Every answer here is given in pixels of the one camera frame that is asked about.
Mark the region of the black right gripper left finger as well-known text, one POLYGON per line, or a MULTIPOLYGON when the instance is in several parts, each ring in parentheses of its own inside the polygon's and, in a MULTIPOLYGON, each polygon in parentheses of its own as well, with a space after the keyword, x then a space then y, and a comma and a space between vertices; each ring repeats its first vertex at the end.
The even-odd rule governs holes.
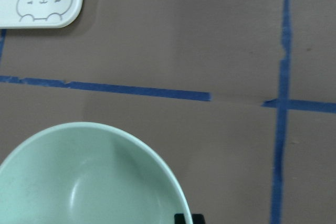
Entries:
POLYGON ((186 224, 184 214, 175 214, 174 215, 174 223, 175 224, 186 224))

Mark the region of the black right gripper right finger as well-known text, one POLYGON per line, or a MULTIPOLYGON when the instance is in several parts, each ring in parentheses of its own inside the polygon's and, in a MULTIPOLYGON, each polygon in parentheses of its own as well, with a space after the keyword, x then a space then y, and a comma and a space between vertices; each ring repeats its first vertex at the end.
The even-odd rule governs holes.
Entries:
POLYGON ((205 218, 202 214, 192 214, 193 224, 205 224, 205 218))

